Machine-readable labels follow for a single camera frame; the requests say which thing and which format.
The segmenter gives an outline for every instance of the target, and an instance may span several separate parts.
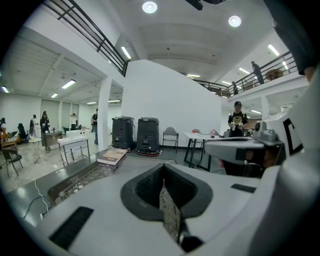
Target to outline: black metal railing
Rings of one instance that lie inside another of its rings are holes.
[[[193,80],[217,96],[224,97],[224,98],[229,97],[229,88],[225,85],[215,83],[215,82],[197,80],[197,79],[193,79]]]
[[[296,62],[292,54],[288,51],[278,56],[274,60],[260,67],[261,76],[253,72],[235,82],[235,86],[228,88],[228,97],[243,93],[257,86],[263,86],[265,83],[291,74],[297,71]]]
[[[128,61],[123,59],[108,38],[74,0],[46,0],[43,4],[53,11],[58,20],[81,36],[123,76],[126,75]]]

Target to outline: book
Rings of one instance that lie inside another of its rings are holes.
[[[108,164],[111,166],[116,166],[119,161],[126,155],[127,150],[125,149],[109,149],[107,152],[99,152],[96,156],[98,163]]]

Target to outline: white column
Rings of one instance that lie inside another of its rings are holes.
[[[71,118],[70,118],[71,115],[72,115],[72,103],[70,104],[70,108],[69,108],[69,128],[70,128],[70,131],[71,131]]]
[[[98,105],[98,143],[99,151],[108,148],[108,107],[112,79],[107,77],[101,83]]]
[[[62,104],[63,102],[60,100],[59,110],[58,110],[58,130],[59,131],[62,131]]]
[[[266,96],[261,96],[262,121],[267,120],[270,116],[269,103]]]

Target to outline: gray chair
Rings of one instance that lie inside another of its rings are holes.
[[[20,165],[22,168],[24,168],[21,164],[21,161],[20,159],[22,158],[22,156],[20,154],[18,154],[18,149],[3,149],[2,150],[2,154],[4,156],[4,159],[5,159],[5,163],[6,163],[6,172],[8,173],[8,178],[9,177],[9,170],[8,170],[8,164],[12,164],[14,170],[15,170],[15,173],[16,175],[19,176],[18,172],[17,172],[17,169],[14,165],[15,162],[20,162]]]
[[[164,145],[165,141],[174,142],[175,153],[177,153],[177,151],[178,151],[178,142],[179,142],[179,133],[177,133],[176,130],[173,127],[168,127],[163,132],[162,146]]]
[[[196,134],[200,134],[201,133],[201,131],[199,130],[199,129],[193,129],[193,131],[195,131],[195,133]],[[204,145],[204,143],[203,142],[199,142],[199,141],[197,141],[196,143],[201,143],[201,145],[200,145],[200,149],[203,147],[203,145]]]

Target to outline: stack of books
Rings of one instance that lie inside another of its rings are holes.
[[[108,165],[111,169],[116,169],[123,161],[127,153],[125,149],[111,148],[107,152],[101,151],[96,154],[98,166]]]

